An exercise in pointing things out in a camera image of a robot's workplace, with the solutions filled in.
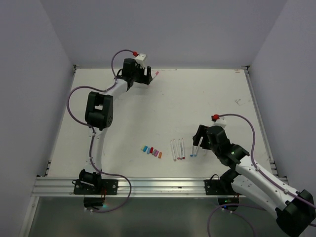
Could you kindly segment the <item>orange white pen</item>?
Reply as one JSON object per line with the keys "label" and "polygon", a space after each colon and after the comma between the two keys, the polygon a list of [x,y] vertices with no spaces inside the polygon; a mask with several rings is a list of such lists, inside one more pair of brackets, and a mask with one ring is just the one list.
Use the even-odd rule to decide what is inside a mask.
{"label": "orange white pen", "polygon": [[170,145],[171,145],[173,161],[176,161],[177,160],[177,156],[176,156],[176,151],[175,151],[175,146],[174,146],[173,140],[170,141]]}

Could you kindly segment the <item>aluminium mounting rail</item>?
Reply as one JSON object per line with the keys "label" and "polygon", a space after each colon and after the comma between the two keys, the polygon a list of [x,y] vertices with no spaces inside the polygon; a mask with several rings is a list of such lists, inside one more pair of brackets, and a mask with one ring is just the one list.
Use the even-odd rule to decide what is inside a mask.
{"label": "aluminium mounting rail", "polygon": [[[101,195],[76,195],[74,177],[38,177],[32,197],[89,197]],[[205,178],[130,178],[132,198],[217,198],[206,195]]]}

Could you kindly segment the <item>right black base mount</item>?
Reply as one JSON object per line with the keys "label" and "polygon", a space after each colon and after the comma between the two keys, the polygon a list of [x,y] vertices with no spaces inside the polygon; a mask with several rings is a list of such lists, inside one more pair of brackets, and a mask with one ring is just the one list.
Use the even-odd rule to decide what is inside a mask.
{"label": "right black base mount", "polygon": [[228,211],[236,211],[239,207],[246,206],[239,202],[239,193],[233,190],[233,181],[239,174],[229,169],[223,175],[213,174],[210,178],[205,179],[204,188],[207,196],[218,196],[218,204]]}

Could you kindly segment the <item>blue capped white pen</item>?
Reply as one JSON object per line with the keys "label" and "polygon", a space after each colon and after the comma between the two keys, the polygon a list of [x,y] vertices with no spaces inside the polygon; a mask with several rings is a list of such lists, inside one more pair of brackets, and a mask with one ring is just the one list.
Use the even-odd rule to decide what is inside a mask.
{"label": "blue capped white pen", "polygon": [[198,155],[199,145],[196,146],[193,156],[196,157]]}

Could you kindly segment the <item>red capped white pen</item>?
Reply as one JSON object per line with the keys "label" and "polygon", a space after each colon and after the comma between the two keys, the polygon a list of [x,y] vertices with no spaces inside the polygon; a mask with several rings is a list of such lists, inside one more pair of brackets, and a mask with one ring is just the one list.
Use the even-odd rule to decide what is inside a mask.
{"label": "red capped white pen", "polygon": [[180,159],[185,159],[185,150],[184,150],[184,141],[183,141],[183,139],[180,139],[179,143],[180,143],[180,154],[181,154],[181,158]]}

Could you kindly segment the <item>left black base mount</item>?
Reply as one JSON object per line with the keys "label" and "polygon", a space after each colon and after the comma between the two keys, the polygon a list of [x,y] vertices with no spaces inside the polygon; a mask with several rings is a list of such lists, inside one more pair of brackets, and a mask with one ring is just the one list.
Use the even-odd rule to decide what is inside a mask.
{"label": "left black base mount", "polygon": [[92,210],[101,210],[106,195],[114,196],[118,190],[118,180],[103,179],[101,174],[86,172],[84,169],[79,177],[72,181],[74,194],[83,195],[83,205]]}

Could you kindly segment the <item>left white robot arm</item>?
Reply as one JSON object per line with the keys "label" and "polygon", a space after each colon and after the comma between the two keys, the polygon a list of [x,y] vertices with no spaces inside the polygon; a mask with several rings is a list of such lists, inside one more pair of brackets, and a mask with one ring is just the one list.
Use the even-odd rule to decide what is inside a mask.
{"label": "left white robot arm", "polygon": [[123,62],[121,74],[115,77],[114,85],[104,92],[91,92],[88,95],[85,121],[92,129],[88,159],[79,174],[80,182],[92,194],[102,190],[102,150],[105,135],[114,119],[114,101],[127,92],[133,84],[149,85],[153,80],[151,67],[145,66],[146,54],[139,54],[135,58],[127,58]]}

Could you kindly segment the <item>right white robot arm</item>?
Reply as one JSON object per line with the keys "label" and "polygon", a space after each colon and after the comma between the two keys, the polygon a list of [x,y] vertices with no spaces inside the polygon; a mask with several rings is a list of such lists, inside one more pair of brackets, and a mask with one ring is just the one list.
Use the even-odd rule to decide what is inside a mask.
{"label": "right white robot arm", "polygon": [[200,125],[193,145],[211,150],[229,168],[219,179],[204,181],[207,195],[246,196],[269,212],[290,237],[298,237],[316,218],[314,199],[307,190],[290,187],[252,161],[247,150],[230,142],[221,126]]}

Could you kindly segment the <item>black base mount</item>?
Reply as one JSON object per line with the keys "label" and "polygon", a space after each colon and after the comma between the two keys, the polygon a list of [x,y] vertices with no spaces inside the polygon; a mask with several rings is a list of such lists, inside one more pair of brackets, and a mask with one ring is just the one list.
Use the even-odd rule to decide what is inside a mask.
{"label": "black base mount", "polygon": [[246,206],[239,202],[239,193],[233,190],[233,181],[239,174],[229,169],[223,175],[213,174],[210,178],[205,179],[204,188],[207,196],[218,196],[218,204],[228,211],[236,211],[239,207]]}
{"label": "black base mount", "polygon": [[86,172],[84,169],[79,177],[72,181],[74,194],[83,195],[83,205],[92,210],[101,210],[106,195],[114,196],[118,190],[118,180],[103,179],[101,174]]}

